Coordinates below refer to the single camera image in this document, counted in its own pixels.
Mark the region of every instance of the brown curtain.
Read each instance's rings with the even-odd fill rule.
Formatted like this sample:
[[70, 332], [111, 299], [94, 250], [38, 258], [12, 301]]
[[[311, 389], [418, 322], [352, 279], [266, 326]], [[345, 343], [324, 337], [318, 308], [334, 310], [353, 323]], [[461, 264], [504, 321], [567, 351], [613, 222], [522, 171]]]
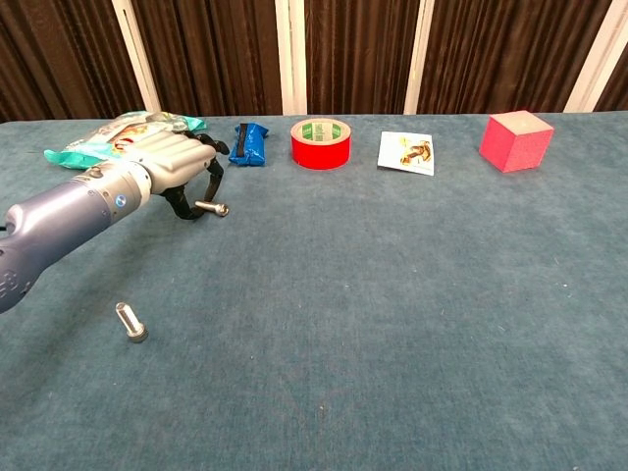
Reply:
[[596, 111], [615, 110], [628, 111], [628, 46], [624, 47], [596, 105]]
[[561, 112], [610, 2], [437, 1], [417, 113]]
[[133, 0], [162, 108], [281, 115], [274, 0]]
[[0, 118], [113, 118], [142, 109], [111, 0], [0, 2]]
[[310, 114], [402, 113], [419, 0], [305, 0]]

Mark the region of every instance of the snack bag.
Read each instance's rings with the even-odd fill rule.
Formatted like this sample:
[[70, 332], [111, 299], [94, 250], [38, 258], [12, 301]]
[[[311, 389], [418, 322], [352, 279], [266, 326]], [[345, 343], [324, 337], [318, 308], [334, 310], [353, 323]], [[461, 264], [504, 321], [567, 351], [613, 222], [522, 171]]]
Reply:
[[75, 140], [59, 152], [45, 150], [44, 155], [52, 164], [85, 170], [103, 160], [122, 157], [127, 145], [146, 139], [156, 132], [196, 131], [205, 128], [205, 122], [198, 118], [166, 112], [133, 111]]

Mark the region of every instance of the red tape roll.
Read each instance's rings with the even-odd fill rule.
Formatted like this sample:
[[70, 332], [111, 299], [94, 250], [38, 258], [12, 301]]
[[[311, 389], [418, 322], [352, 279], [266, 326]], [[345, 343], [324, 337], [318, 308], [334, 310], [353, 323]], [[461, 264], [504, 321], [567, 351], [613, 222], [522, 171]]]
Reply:
[[312, 170], [332, 170], [349, 160], [351, 128], [329, 118], [314, 118], [295, 124], [292, 136], [292, 158], [298, 165]]

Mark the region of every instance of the card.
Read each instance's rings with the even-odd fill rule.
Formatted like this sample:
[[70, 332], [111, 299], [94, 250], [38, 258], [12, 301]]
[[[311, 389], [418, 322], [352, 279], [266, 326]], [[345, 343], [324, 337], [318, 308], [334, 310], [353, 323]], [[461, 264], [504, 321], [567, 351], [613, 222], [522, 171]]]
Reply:
[[382, 132], [380, 167], [434, 175], [434, 145], [429, 134]]

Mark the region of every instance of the sponge block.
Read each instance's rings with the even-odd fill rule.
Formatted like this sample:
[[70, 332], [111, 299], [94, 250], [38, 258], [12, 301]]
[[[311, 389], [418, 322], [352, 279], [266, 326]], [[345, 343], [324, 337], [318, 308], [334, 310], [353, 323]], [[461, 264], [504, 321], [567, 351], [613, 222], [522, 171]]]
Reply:
[[491, 115], [480, 145], [480, 155], [502, 172], [541, 165], [553, 127], [527, 111]]

